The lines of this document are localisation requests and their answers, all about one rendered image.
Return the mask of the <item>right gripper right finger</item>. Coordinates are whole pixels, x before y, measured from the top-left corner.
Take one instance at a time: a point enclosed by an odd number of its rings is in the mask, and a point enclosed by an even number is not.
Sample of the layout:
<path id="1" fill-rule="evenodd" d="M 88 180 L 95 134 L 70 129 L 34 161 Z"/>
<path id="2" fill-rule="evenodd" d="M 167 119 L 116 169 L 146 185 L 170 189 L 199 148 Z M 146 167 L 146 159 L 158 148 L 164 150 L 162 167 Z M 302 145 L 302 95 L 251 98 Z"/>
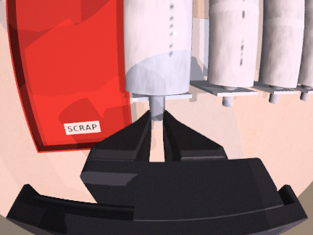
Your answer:
<path id="1" fill-rule="evenodd" d="M 167 110 L 162 126 L 164 161 L 228 160 L 223 146 L 181 123 Z"/>

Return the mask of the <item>red scrap tray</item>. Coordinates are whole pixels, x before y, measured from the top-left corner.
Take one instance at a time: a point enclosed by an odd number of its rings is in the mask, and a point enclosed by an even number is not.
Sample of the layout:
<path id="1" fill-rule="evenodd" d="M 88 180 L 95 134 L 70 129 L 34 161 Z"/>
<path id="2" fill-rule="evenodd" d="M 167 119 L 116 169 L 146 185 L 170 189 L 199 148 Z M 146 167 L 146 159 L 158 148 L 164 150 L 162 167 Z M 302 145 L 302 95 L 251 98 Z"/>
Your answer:
<path id="1" fill-rule="evenodd" d="M 90 150 L 132 123 L 123 0 L 6 0 L 6 13 L 37 153 Z"/>

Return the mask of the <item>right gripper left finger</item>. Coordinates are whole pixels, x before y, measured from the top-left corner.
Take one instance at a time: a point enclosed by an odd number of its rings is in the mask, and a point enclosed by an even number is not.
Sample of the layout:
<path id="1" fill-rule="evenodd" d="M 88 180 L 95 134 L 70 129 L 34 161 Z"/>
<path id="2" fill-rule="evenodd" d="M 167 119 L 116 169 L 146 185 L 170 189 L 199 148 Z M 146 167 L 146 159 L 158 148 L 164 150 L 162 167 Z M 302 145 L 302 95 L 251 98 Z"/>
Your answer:
<path id="1" fill-rule="evenodd" d="M 106 158 L 149 161 L 150 151 L 151 112 L 147 110 L 134 123 L 93 145 L 86 160 Z"/>

